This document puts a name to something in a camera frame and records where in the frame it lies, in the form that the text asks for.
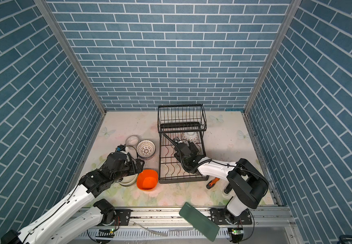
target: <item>floral tabletop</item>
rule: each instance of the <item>floral tabletop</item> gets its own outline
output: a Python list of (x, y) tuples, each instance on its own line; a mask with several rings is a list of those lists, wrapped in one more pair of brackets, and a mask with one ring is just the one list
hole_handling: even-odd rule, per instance
[[(240, 112), (207, 111), (206, 117), (207, 131), (203, 140), (208, 157), (229, 162), (245, 158), (262, 172)], [(158, 172), (160, 137), (157, 131), (157, 112), (108, 112), (80, 176), (100, 167), (107, 155), (115, 151), (118, 145), (125, 144), (130, 135), (154, 142), (156, 153), (152, 159), (145, 161), (144, 168)], [(213, 177), (201, 182), (157, 184), (152, 191), (141, 191), (135, 184), (122, 187), (115, 183), (87, 207), (102, 198), (117, 207), (182, 206), (185, 202), (194, 206), (226, 205), (235, 195), (234, 191), (229, 195), (223, 194), (227, 185), (225, 180), (219, 180), (213, 188), (207, 189), (206, 184), (212, 179)], [(266, 204), (273, 204), (269, 192), (260, 202), (260, 205)]]

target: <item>wire basket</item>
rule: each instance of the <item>wire basket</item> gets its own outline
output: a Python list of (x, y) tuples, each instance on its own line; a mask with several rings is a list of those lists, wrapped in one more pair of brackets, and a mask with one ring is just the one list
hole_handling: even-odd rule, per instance
[(180, 183), (208, 180), (208, 176), (186, 172), (174, 157), (173, 144), (164, 137), (182, 138), (184, 132), (197, 132), (199, 154), (205, 155), (203, 133), (207, 128), (202, 104), (160, 105), (158, 129), (160, 134), (159, 183)]
[(207, 122), (203, 104), (160, 105), (157, 127), (159, 133), (205, 131)]

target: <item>orange bowl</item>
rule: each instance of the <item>orange bowl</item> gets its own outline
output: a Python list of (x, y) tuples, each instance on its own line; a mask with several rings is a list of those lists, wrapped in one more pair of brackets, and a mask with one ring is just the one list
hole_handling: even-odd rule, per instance
[(143, 170), (137, 178), (137, 187), (143, 191), (153, 190), (159, 182), (159, 174), (152, 169)]

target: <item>robotic arm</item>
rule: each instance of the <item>robotic arm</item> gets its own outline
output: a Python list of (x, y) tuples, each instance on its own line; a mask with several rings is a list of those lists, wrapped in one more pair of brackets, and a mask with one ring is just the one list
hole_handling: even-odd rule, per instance
[[(246, 159), (238, 162), (223, 162), (199, 155), (193, 142), (183, 143), (177, 137), (170, 139), (174, 145), (174, 156), (189, 173), (211, 175), (229, 182), (228, 190), (234, 189), (233, 197), (223, 209), (229, 223), (237, 223), (247, 208), (256, 209), (268, 190), (268, 181)], [(102, 223), (110, 225), (116, 221), (115, 208), (105, 199), (95, 202), (87, 212), (64, 224), (76, 211), (91, 202), (104, 190), (123, 177), (142, 172), (144, 161), (133, 159), (126, 146), (120, 145), (110, 153), (105, 163), (80, 180), (78, 185), (60, 202), (36, 221), (19, 232), (10, 230), (2, 238), (2, 244), (66, 244), (92, 226)]]

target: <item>dish rack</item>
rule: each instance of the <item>dish rack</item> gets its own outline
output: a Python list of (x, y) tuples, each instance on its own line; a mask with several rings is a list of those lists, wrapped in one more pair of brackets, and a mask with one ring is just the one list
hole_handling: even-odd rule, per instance
[(203, 104), (160, 105), (157, 126), (160, 135), (159, 183), (208, 180), (208, 176), (186, 172), (174, 157), (174, 146), (164, 137), (166, 134), (171, 139), (181, 139), (184, 132), (197, 132), (199, 138), (196, 146), (200, 149), (199, 154), (205, 155), (203, 134), (207, 129), (207, 122)]

